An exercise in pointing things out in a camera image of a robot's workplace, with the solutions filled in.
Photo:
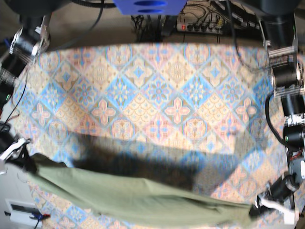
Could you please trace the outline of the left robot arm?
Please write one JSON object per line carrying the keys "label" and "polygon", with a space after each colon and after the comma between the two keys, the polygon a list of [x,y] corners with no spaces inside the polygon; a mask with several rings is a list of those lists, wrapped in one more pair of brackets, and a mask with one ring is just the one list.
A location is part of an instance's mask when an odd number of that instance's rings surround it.
{"label": "left robot arm", "polygon": [[[273,87],[265,101],[266,120],[274,136],[285,146],[288,170],[257,196],[249,214],[255,216],[276,209],[288,225],[295,224],[300,217],[294,193],[305,179],[305,78],[303,67],[297,61],[295,10],[298,4],[297,0],[260,0],[256,11]],[[282,103],[285,116],[282,135],[271,123],[269,104],[272,97],[280,98]]]}

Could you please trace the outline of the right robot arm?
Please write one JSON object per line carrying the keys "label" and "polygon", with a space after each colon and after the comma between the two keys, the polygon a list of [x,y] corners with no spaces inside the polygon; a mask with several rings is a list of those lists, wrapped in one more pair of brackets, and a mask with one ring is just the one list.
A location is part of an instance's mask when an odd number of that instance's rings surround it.
{"label": "right robot arm", "polygon": [[23,69],[35,63],[50,44],[48,25],[56,9],[54,0],[6,0],[19,15],[22,27],[15,33],[9,50],[0,59],[0,109],[10,100],[14,81]]}

